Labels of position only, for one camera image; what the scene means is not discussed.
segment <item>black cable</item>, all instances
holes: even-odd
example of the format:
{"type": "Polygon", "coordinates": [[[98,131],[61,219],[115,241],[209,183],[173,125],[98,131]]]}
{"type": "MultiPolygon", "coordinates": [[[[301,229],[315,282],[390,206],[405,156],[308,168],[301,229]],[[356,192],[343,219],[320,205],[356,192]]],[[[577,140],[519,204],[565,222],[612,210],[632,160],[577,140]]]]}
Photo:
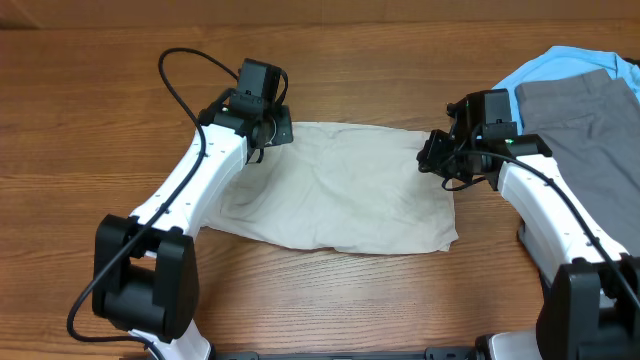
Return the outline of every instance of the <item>black cable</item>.
{"type": "Polygon", "coordinates": [[[500,159],[500,160],[503,160],[503,161],[506,161],[506,162],[510,162],[510,163],[516,164],[516,165],[520,166],[521,168],[523,168],[523,169],[529,171],[530,173],[534,174],[535,176],[539,177],[540,179],[542,179],[547,185],[549,185],[553,190],[555,190],[555,192],[558,194],[558,196],[560,196],[560,198],[565,203],[565,205],[567,205],[567,208],[569,208],[569,210],[571,211],[573,216],[576,218],[576,220],[580,224],[580,227],[582,228],[582,231],[584,231],[585,235],[589,239],[589,242],[598,251],[600,256],[602,256],[602,258],[607,263],[609,268],[611,268],[611,271],[613,271],[613,274],[614,274],[616,280],[618,280],[618,282],[622,286],[622,290],[629,297],[629,300],[633,303],[635,308],[640,312],[640,300],[638,300],[638,297],[636,296],[635,292],[631,288],[631,285],[629,285],[627,280],[624,278],[624,276],[620,272],[620,269],[618,269],[617,264],[613,261],[613,259],[611,259],[611,257],[607,253],[607,251],[602,247],[602,244],[600,243],[600,239],[598,237],[596,237],[593,234],[593,232],[591,232],[591,229],[589,229],[589,226],[587,225],[587,222],[582,218],[582,215],[580,215],[580,212],[578,211],[578,209],[571,202],[571,199],[569,199],[567,194],[565,194],[564,191],[562,191],[562,189],[560,189],[558,184],[556,184],[555,181],[553,181],[553,179],[548,178],[542,172],[536,170],[532,166],[530,166],[530,165],[528,165],[528,164],[526,164],[526,163],[524,163],[524,162],[522,162],[520,160],[516,160],[516,159],[510,158],[508,156],[492,153],[492,152],[489,152],[489,151],[457,151],[457,152],[453,152],[453,155],[454,156],[462,156],[462,155],[480,155],[480,156],[484,155],[484,156],[489,156],[489,157],[494,158],[494,159],[500,159]]]}
{"type": "Polygon", "coordinates": [[[447,182],[449,182],[449,180],[451,180],[451,178],[444,178],[444,181],[442,182],[442,188],[445,189],[446,191],[460,191],[460,190],[464,190],[464,189],[466,189],[468,187],[471,187],[471,186],[473,186],[473,185],[475,185],[477,183],[483,182],[483,181],[487,180],[487,178],[482,176],[482,177],[479,177],[477,179],[472,180],[471,182],[464,183],[464,184],[462,184],[460,186],[456,186],[454,188],[448,188],[447,187],[447,182]]]}
{"type": "Polygon", "coordinates": [[[193,121],[193,124],[195,125],[196,130],[198,131],[198,134],[200,135],[200,152],[198,153],[198,157],[196,159],[196,162],[191,167],[191,170],[189,170],[189,173],[187,173],[187,175],[184,177],[184,179],[180,182],[180,184],[176,187],[176,189],[173,190],[173,192],[171,193],[171,195],[169,195],[169,197],[165,200],[165,202],[162,203],[162,205],[160,205],[160,207],[158,208],[156,213],[151,217],[151,219],[149,219],[149,221],[147,221],[147,223],[142,226],[140,231],[138,231],[138,233],[136,233],[129,240],[129,242],[127,242],[127,244],[124,247],[122,247],[122,249],[107,263],[107,265],[105,265],[105,267],[102,268],[102,270],[100,270],[100,272],[93,278],[93,280],[91,280],[89,285],[87,285],[87,287],[80,294],[80,296],[78,296],[78,299],[76,299],[75,303],[71,307],[71,310],[69,310],[69,315],[67,317],[67,332],[69,333],[69,335],[71,335],[71,337],[73,337],[74,339],[76,339],[78,341],[82,341],[82,342],[112,342],[112,341],[139,342],[139,343],[144,344],[146,347],[148,347],[149,350],[153,353],[153,355],[158,360],[165,360],[164,356],[160,353],[160,351],[153,344],[153,342],[151,342],[151,341],[149,341],[149,340],[147,340],[145,338],[138,337],[138,336],[104,336],[104,337],[84,336],[84,335],[80,335],[80,334],[78,334],[78,332],[76,332],[76,330],[74,329],[74,326],[73,326],[73,321],[75,319],[76,314],[78,313],[78,310],[80,310],[80,306],[82,306],[82,304],[87,299],[87,297],[89,297],[89,294],[91,294],[91,292],[96,287],[96,285],[98,283],[100,283],[100,281],[102,281],[105,278],[105,276],[109,273],[109,271],[111,271],[111,269],[117,263],[119,263],[125,256],[128,256],[131,253],[131,250],[140,242],[140,240],[142,239],[143,235],[146,234],[146,232],[149,231],[149,229],[151,229],[151,226],[165,213],[165,211],[167,211],[167,209],[169,209],[169,206],[171,205],[171,203],[173,203],[173,201],[178,197],[180,192],[185,188],[185,186],[187,186],[187,184],[189,183],[189,181],[191,180],[193,175],[196,173],[196,171],[198,170],[198,167],[200,166],[200,164],[202,163],[202,160],[205,157],[206,143],[207,142],[206,142],[206,138],[205,138],[205,135],[204,135],[204,131],[202,130],[202,126],[198,122],[198,119],[193,114],[191,109],[189,109],[189,107],[184,102],[184,100],[182,100],[182,98],[178,95],[176,90],[173,88],[173,86],[169,82],[169,79],[167,79],[167,75],[164,72],[164,59],[165,59],[165,57],[167,57],[167,55],[169,55],[169,54],[176,53],[176,52],[186,52],[186,53],[200,55],[200,56],[204,57],[205,59],[207,59],[207,60],[213,62],[214,64],[218,65],[219,67],[221,67],[223,70],[225,70],[231,76],[233,76],[234,79],[236,79],[236,80],[238,79],[238,76],[233,71],[231,71],[226,66],[222,65],[218,60],[212,58],[211,56],[209,56],[209,55],[207,55],[207,54],[205,54],[205,53],[203,53],[201,51],[195,50],[195,49],[171,48],[171,49],[165,50],[160,55],[160,58],[158,59],[158,71],[160,72],[160,77],[162,78],[162,82],[165,84],[165,86],[167,87],[167,89],[169,90],[171,95],[173,95],[173,97],[176,99],[176,101],[178,101],[178,103],[184,109],[184,111],[187,113],[187,115],[189,115],[189,118],[191,118],[191,121],[193,121]]]}
{"type": "Polygon", "coordinates": [[[289,88],[289,77],[287,76],[287,73],[280,69],[280,75],[282,75],[282,79],[284,80],[284,89],[280,96],[278,96],[278,100],[276,100],[276,104],[278,106],[282,105],[282,102],[284,102],[284,98],[287,96],[287,89],[289,88]]]}

